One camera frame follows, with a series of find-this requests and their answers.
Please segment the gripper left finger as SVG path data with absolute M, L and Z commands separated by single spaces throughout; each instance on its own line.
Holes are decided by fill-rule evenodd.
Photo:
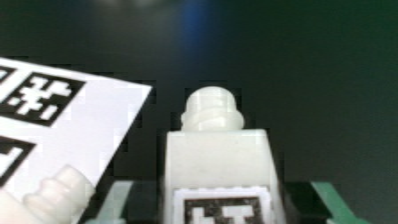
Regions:
M 98 212 L 98 216 L 95 219 L 89 219 L 86 221 L 86 224 L 127 224 L 127 220 L 121 217 L 121 214 L 127 205 L 132 186 L 134 186 L 132 181 L 121 180 L 114 182 L 105 197 L 102 209 Z

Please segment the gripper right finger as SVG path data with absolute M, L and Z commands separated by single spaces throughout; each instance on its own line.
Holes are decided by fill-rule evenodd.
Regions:
M 331 213 L 326 224 L 372 224 L 370 221 L 356 215 L 335 185 L 329 182 L 313 182 L 312 186 Z

